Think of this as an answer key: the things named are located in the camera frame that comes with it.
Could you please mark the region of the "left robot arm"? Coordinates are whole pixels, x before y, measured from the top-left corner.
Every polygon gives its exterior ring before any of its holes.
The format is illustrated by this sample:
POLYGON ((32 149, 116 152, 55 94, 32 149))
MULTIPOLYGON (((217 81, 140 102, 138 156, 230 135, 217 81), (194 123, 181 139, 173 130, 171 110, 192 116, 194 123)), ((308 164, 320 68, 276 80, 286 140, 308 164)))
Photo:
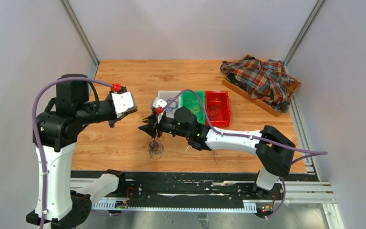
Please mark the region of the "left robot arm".
POLYGON ((128 197, 125 174, 109 169, 86 186, 71 189, 71 162, 79 134, 89 125, 110 127, 136 112, 125 86, 83 74, 61 76, 43 87, 32 106, 33 143, 39 163, 36 208, 26 221, 40 229, 73 229, 84 223, 94 204, 108 194, 128 197))

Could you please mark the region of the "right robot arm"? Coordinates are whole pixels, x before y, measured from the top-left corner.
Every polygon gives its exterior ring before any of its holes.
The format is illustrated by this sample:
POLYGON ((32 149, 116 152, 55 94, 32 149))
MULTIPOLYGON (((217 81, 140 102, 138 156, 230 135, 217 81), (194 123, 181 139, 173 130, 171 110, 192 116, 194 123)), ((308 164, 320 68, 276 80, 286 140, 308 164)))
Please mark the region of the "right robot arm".
POLYGON ((184 137, 199 151, 234 150, 257 156, 263 167, 253 191, 260 199, 271 195, 275 182, 289 175, 295 152, 294 143, 273 126, 256 131, 220 129, 199 123, 186 107, 177 109, 172 118, 154 112, 139 129, 152 138, 163 133, 184 137))

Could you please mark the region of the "white plastic bin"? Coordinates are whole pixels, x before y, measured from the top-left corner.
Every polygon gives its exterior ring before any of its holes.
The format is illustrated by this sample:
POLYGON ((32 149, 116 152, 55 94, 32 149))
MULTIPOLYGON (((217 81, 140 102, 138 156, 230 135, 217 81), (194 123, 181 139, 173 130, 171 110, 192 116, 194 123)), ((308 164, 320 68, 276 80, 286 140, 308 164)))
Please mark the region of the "white plastic bin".
MULTIPOLYGON (((157 96, 167 103, 170 102, 180 91, 159 90, 157 96)), ((175 111, 181 106, 181 96, 177 97, 165 110, 165 115, 174 118, 175 111)))

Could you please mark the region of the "green plastic bin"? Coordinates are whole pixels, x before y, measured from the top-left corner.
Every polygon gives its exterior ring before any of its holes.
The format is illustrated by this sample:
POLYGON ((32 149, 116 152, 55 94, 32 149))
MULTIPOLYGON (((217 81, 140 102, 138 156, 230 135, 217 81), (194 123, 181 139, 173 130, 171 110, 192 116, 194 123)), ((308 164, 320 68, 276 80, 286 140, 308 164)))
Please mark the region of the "green plastic bin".
POLYGON ((195 91, 200 99, 192 92, 184 92, 181 95, 181 106, 189 109, 201 124, 205 124, 205 112, 202 105, 205 105, 205 91, 195 91))

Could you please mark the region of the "red plastic bin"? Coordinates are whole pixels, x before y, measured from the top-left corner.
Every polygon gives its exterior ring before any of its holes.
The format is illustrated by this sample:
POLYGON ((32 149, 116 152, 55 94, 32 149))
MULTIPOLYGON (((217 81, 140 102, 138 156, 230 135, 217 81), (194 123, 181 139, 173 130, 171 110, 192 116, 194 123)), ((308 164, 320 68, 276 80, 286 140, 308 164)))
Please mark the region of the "red plastic bin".
POLYGON ((209 120, 206 124, 214 127, 229 127, 231 108, 227 91, 205 91, 205 108, 209 120))

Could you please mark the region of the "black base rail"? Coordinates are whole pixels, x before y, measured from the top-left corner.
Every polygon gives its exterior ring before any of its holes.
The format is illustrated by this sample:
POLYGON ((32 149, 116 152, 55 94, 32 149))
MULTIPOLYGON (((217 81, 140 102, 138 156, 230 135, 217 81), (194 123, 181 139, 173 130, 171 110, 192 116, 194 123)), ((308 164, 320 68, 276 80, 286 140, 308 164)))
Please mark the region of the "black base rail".
POLYGON ((285 186, 264 191, 256 174, 203 172, 126 172, 124 187, 106 194, 93 209, 254 213, 266 217, 281 206, 285 186))

